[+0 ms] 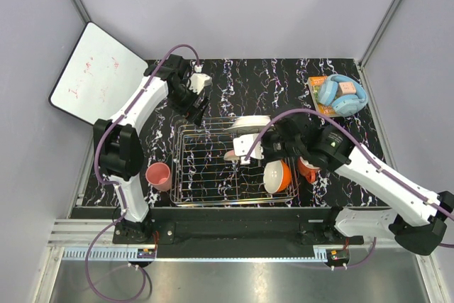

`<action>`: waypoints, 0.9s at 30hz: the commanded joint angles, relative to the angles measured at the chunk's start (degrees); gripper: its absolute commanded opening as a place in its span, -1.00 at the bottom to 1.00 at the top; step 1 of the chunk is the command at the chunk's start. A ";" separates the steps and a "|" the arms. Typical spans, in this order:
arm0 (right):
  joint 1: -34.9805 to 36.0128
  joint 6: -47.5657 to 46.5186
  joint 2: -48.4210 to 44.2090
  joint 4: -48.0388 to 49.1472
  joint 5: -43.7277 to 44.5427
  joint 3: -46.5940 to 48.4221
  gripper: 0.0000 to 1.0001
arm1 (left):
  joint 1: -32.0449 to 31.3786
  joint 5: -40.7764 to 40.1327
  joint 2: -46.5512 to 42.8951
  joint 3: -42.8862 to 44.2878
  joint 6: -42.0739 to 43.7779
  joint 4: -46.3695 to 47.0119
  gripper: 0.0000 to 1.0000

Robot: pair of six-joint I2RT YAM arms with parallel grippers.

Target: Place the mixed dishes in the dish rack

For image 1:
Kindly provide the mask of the orange bowl white inside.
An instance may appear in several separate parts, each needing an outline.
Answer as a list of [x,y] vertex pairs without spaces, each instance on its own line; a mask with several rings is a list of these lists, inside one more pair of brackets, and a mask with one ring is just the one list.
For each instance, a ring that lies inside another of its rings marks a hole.
[[285,190],[292,181],[289,166],[282,160],[266,164],[263,173],[265,190],[269,194],[275,194]]

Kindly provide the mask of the white plate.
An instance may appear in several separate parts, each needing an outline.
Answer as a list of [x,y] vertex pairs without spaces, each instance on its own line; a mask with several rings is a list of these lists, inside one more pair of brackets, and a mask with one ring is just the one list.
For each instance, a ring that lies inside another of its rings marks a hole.
[[240,116],[226,130],[234,134],[259,133],[271,121],[269,116]]

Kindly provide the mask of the pink floral plate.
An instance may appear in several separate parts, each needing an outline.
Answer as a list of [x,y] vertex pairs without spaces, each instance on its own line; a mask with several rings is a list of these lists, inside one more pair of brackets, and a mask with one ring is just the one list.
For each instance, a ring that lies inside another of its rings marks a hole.
[[235,154],[234,150],[230,150],[223,156],[225,161],[235,162],[238,161],[240,158]]

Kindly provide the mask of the metal wire dish rack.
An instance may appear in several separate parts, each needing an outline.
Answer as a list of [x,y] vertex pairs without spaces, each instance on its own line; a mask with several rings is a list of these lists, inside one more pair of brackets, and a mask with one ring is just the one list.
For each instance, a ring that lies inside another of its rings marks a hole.
[[299,174],[292,159],[289,186],[270,194],[265,190],[265,162],[224,160],[233,149],[234,133],[227,131],[235,119],[215,117],[203,120],[200,127],[184,120],[175,122],[172,145],[172,189],[170,199],[177,206],[275,205],[290,203],[299,193]]

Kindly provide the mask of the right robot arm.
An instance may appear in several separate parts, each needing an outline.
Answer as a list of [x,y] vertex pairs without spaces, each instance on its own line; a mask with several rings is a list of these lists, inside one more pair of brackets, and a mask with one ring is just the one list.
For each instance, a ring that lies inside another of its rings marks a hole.
[[260,142],[268,162],[303,158],[315,168],[360,185],[388,205],[383,210],[334,208],[322,226],[329,243],[353,236],[386,238],[417,255],[430,255],[442,244],[453,195],[435,193],[408,180],[339,128],[309,130],[283,119]]

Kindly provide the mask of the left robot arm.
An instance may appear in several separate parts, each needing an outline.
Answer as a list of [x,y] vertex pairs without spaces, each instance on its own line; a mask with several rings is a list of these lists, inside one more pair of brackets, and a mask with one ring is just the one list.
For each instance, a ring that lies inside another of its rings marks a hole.
[[170,55],[148,66],[121,109],[93,126],[96,178],[116,190],[121,216],[131,222],[128,235],[137,243],[146,243],[153,236],[152,224],[145,221],[149,207],[139,178],[144,163],[140,132],[162,101],[188,122],[201,125],[209,98],[200,95],[211,84],[212,78],[200,65]]

